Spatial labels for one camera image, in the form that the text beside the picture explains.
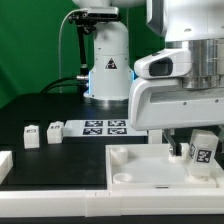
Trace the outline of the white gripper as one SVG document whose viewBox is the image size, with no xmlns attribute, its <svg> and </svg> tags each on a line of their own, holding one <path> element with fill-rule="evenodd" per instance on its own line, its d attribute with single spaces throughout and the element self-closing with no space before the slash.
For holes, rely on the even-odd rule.
<svg viewBox="0 0 224 224">
<path fill-rule="evenodd" d="M 183 90 L 180 79 L 137 78 L 130 89 L 128 118 L 135 130 L 164 129 L 172 156 L 181 155 L 169 129 L 224 124 L 224 87 Z"/>
</svg>

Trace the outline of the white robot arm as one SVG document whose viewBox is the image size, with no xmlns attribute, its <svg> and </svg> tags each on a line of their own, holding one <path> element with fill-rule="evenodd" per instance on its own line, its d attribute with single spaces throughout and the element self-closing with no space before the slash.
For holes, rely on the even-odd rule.
<svg viewBox="0 0 224 224">
<path fill-rule="evenodd" d="M 92 102 L 126 101 L 138 131 L 224 124 L 224 0 L 72 0 L 94 22 Z M 129 66 L 121 8 L 145 5 L 165 48 Z"/>
</svg>

